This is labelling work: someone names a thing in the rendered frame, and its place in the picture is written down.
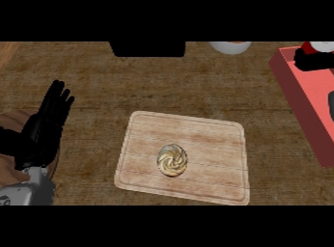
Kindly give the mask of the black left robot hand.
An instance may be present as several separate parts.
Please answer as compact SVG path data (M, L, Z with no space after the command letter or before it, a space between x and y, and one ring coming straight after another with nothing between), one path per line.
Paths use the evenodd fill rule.
M45 95L36 114L25 122L21 136L30 139L30 147L15 157L15 169L46 167L56 157L62 138L62 126L67 120L74 97L64 82L55 80Z

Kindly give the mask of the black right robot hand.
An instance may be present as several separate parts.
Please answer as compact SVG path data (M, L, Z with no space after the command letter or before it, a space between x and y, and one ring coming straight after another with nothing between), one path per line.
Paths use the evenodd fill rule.
M301 71L334 69L334 53L319 52L307 54L304 49L298 48L295 50L294 63Z

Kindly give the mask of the red can with white top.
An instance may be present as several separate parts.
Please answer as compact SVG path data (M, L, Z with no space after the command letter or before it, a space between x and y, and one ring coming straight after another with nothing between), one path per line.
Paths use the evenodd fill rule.
M307 54L334 53L334 41L306 41L301 48Z

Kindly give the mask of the red open box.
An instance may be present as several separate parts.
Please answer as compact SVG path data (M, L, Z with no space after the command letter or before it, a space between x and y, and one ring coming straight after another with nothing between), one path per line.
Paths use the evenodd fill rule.
M328 94L334 91L334 69L301 71L295 67L297 46L276 50L269 61L313 153L322 167L334 166L334 122Z

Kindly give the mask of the can with beige swirl end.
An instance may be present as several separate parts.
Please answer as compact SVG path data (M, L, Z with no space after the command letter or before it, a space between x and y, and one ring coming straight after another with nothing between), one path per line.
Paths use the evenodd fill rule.
M188 153L185 149L176 145L167 145L157 155L157 168L167 177L177 177L188 168Z

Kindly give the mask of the pale wooden cutting board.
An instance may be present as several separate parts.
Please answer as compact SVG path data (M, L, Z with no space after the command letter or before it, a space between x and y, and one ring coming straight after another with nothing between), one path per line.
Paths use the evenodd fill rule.
M174 177L157 168L168 145L188 154ZM132 114L115 168L117 187L223 205L250 203L244 128L239 123L137 111Z

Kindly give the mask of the brown wooden bowl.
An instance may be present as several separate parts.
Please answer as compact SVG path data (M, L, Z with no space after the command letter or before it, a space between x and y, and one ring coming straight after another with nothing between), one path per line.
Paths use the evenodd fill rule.
M0 126L0 189L8 185L21 183L30 179L25 171L28 168L21 171L15 169L15 157L18 154L25 153L28 147L30 139L21 136L21 132ZM42 167L47 169L49 179L52 179L58 164L58 154L59 150L53 162L46 167Z

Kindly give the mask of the white round container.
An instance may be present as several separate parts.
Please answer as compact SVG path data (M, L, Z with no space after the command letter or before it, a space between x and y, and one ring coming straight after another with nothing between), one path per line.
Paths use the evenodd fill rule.
M241 54L250 47L250 41L211 41L211 47L223 54Z

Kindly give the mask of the black appliance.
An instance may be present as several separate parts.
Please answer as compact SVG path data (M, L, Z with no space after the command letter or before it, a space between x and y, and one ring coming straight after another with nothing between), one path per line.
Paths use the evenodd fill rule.
M183 57L183 41L112 41L109 43L117 57Z

